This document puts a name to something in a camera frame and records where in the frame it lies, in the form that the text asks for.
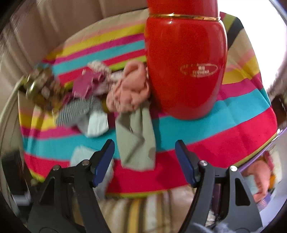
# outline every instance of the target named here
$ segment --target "silver bolt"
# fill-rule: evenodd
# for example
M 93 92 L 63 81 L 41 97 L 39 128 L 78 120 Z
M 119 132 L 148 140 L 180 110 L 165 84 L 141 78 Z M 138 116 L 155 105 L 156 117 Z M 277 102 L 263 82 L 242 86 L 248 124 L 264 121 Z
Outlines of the silver bolt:
M 82 161 L 82 165 L 83 166 L 87 166 L 89 164 L 90 164 L 90 161 L 88 159 L 85 159 L 85 160 Z
M 230 170 L 232 170 L 233 172 L 236 172 L 237 171 L 237 167 L 232 165 L 232 166 L 230 166 Z
M 54 171 L 57 171 L 57 170 L 59 170 L 60 169 L 60 165 L 55 165 L 55 166 L 53 166 L 53 170 Z
M 199 163 L 201 166 L 204 166 L 204 167 L 207 166 L 208 164 L 205 160 L 200 160 Z

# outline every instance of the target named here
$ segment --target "red vase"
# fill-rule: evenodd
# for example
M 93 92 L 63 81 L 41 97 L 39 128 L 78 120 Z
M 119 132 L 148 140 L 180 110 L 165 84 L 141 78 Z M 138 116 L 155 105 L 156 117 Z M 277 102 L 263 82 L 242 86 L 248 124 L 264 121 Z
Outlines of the red vase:
M 148 0 L 145 42 L 161 109 L 190 120 L 208 114 L 222 83 L 227 39 L 217 0 Z

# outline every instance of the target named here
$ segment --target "colorful striped cloth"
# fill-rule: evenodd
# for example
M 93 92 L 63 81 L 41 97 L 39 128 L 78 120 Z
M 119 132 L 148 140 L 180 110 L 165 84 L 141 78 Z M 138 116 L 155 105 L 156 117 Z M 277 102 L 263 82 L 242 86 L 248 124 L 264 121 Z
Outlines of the colorful striped cloth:
M 32 174 L 44 180 L 53 165 L 69 166 L 75 147 L 99 150 L 107 139 L 112 139 L 116 143 L 115 176 L 108 193 L 141 196 L 186 184 L 174 152 L 178 139 L 215 166 L 240 165 L 253 157 L 276 135 L 276 117 L 240 20 L 220 15 L 227 31 L 228 59 L 217 102 L 208 116 L 194 121 L 174 119 L 151 105 L 157 150 L 154 171 L 136 172 L 121 167 L 111 118 L 107 133 L 86 138 L 77 128 L 57 128 L 52 117 L 19 98 L 25 160 Z M 103 61 L 114 71 L 124 68 L 130 59 L 144 62 L 147 16 L 148 10 L 141 10 L 99 21 L 50 53 L 43 65 L 50 65 L 60 82 L 70 86 L 93 60 Z

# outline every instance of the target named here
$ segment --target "printed label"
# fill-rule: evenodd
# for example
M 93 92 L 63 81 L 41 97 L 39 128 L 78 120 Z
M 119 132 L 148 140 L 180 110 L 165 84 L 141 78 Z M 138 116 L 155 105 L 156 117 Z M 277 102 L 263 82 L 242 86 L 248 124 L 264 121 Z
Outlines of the printed label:
M 213 75 L 218 70 L 214 64 L 186 64 L 180 67 L 181 73 L 195 78 Z

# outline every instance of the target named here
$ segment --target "gold ring trim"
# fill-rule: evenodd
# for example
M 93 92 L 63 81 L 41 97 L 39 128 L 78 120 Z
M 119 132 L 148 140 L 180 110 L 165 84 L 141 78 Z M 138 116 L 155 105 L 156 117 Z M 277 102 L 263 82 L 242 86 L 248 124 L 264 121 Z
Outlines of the gold ring trim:
M 219 21 L 220 17 L 209 17 L 209 16 L 201 16 L 201 15 L 182 15 L 182 14 L 150 14 L 152 18 L 185 18 L 185 19 L 193 19 L 193 20 L 208 20 L 208 21 Z

